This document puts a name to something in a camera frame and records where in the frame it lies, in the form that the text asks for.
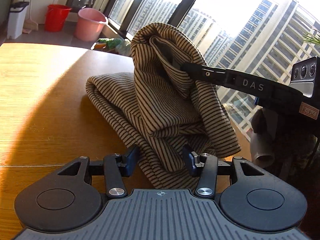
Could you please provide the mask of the gloved left hand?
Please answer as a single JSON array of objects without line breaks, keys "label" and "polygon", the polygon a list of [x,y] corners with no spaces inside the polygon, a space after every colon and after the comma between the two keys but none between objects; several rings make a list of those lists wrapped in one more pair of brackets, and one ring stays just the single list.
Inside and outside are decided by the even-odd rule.
[{"label": "gloved left hand", "polygon": [[253,132],[268,133],[273,140],[274,162],[263,168],[266,171],[288,181],[317,166],[319,138],[291,117],[261,108],[253,115],[251,126]]}]

